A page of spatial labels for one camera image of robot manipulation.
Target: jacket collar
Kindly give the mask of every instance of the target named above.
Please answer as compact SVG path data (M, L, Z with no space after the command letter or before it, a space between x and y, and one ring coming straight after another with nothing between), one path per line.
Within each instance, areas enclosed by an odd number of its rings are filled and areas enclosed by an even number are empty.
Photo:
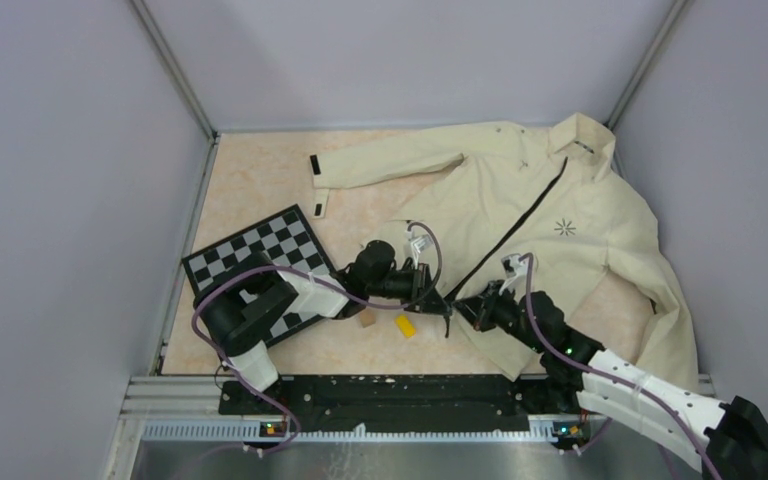
M567 157L579 164L585 179L597 182L611 171L616 137L604 125L575 113L549 130L549 157Z

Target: jacket sleeve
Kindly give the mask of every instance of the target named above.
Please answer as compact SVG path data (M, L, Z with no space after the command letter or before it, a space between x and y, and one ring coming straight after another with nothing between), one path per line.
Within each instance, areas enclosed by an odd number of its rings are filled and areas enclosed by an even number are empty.
M505 148L504 130L514 124L490 122L429 128L311 157L313 186L351 188L414 173L442 170L471 150Z
M693 325L678 279L658 249L657 220L640 197L628 202L623 210L609 237L608 268L654 302L637 366L695 392L699 388L699 367Z

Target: yellow sponge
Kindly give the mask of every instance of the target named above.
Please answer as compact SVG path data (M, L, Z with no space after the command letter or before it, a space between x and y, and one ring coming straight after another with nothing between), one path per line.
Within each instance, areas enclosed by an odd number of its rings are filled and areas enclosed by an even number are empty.
M402 331L402 335L404 335L405 338L410 338L416 335L416 328L414 328L413 324L410 323L410 320L408 320L408 317L405 315L396 317L396 326L399 327L399 330Z

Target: fabric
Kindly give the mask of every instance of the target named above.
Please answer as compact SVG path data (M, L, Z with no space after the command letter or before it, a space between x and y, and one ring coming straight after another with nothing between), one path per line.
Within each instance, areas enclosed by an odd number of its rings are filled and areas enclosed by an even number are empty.
M488 281L504 278L502 257L533 252L534 289L546 291L567 317L610 269L654 303L636 364L696 390L690 313L659 251L657 220L611 170L614 144L607 128L582 114L552 128L511 122L439 127L318 153L312 158L313 184L351 188L456 165L403 205L373 238L390 242L403 255L406 222L429 225L443 253L438 289L450 299L475 295ZM423 254L423 261L436 268L431 257ZM476 332L458 314L453 322L511 379L535 355L500 329Z

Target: white wall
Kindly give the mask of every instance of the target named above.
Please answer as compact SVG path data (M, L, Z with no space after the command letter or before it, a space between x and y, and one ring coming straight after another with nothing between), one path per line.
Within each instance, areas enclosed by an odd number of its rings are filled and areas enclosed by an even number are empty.
M607 120L670 0L149 0L219 130Z
M696 2L619 128L718 393L768 420L768 2Z
M0 2L0 479L99 477L205 155L125 1Z

